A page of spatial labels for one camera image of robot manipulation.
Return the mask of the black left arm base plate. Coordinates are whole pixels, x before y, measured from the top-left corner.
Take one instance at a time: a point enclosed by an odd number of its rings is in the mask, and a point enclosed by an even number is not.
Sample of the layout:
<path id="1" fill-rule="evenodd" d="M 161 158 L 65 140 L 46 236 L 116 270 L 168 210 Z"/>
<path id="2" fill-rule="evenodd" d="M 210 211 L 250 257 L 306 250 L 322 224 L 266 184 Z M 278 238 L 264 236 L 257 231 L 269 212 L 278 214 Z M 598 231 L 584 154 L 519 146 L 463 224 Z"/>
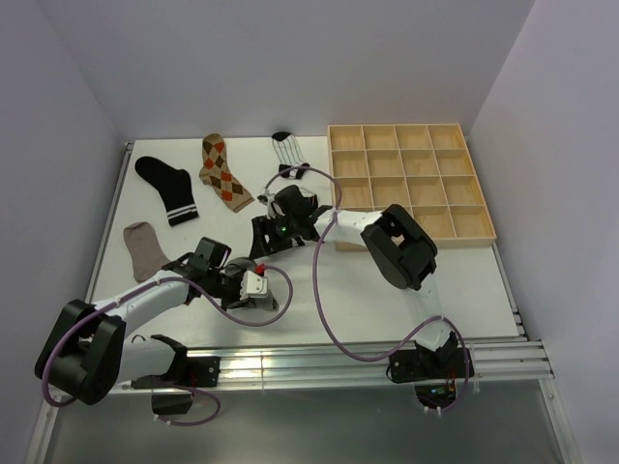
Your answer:
<path id="1" fill-rule="evenodd" d="M 221 357 L 190 357 L 185 370 L 176 380 L 163 380 L 158 377 L 141 377 L 131 381 L 133 389 L 153 389 L 172 386 L 191 388 L 214 388 L 218 385 Z"/>

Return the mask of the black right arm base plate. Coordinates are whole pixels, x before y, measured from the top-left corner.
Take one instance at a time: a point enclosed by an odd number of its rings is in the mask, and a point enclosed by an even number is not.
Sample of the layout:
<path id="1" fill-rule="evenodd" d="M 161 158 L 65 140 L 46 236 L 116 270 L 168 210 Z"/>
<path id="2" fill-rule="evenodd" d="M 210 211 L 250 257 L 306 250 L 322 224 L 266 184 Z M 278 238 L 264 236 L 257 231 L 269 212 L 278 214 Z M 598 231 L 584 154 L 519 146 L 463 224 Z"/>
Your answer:
<path id="1" fill-rule="evenodd" d="M 475 374 L 468 349 L 456 348 L 444 362 L 418 349 L 404 349 L 390 356 L 386 376 L 395 384 L 472 378 Z"/>

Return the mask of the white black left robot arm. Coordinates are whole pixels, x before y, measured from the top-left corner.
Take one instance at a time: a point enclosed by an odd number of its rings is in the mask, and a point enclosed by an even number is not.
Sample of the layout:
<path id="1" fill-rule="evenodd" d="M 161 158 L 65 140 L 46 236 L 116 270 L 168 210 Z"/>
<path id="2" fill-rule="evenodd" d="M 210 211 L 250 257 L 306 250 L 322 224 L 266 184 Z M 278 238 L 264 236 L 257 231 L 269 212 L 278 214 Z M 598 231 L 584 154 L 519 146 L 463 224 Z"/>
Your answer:
<path id="1" fill-rule="evenodd" d="M 155 377 L 177 386 L 189 373 L 188 349 L 161 334 L 142 347 L 127 337 L 160 314 L 199 297 L 212 297 L 221 309 L 243 307 L 243 279 L 256 264 L 228 257 L 231 249 L 203 237 L 193 252 L 164 263 L 133 289 L 96 304 L 75 299 L 61 310 L 34 367 L 47 392 L 55 387 L 87 405 L 101 401 L 118 383 Z"/>

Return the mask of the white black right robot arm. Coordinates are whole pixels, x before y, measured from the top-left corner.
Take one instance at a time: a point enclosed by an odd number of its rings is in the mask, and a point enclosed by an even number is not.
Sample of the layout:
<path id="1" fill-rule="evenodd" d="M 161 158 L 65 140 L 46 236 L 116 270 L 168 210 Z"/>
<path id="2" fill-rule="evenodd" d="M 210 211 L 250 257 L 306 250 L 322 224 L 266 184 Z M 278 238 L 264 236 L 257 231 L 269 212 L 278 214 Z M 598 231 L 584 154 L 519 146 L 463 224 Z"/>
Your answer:
<path id="1" fill-rule="evenodd" d="M 372 363 L 390 358 L 412 340 L 418 363 L 428 376 L 437 377 L 447 370 L 458 349 L 459 334 L 446 318 L 423 309 L 419 325 L 391 351 L 374 357 L 362 357 L 349 351 L 330 328 L 319 294 L 318 265 L 321 248 L 327 242 L 349 243 L 364 247 L 380 274 L 389 284 L 403 291 L 428 291 L 425 282 L 436 271 L 438 249 L 418 222 L 399 204 L 383 211 L 360 212 L 338 205 L 320 206 L 305 197 L 296 186 L 276 194 L 264 190 L 258 201 L 267 214 L 251 220 L 250 259 L 271 256 L 306 242 L 316 243 L 312 256 L 311 282 L 314 302 L 323 329 L 346 356 Z"/>

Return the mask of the grey sock with black stripes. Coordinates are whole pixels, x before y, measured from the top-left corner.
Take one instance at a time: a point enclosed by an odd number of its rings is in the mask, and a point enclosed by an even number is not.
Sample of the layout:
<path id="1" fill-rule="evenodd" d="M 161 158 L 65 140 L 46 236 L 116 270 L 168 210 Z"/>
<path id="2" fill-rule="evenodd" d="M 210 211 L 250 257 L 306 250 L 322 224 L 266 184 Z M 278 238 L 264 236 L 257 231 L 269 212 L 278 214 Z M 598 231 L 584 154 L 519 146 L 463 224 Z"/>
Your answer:
<path id="1" fill-rule="evenodd" d="M 234 258 L 222 269 L 225 290 L 221 297 L 224 309 L 261 308 L 278 311 L 280 305 L 269 288 L 268 278 L 260 274 L 249 258 Z"/>

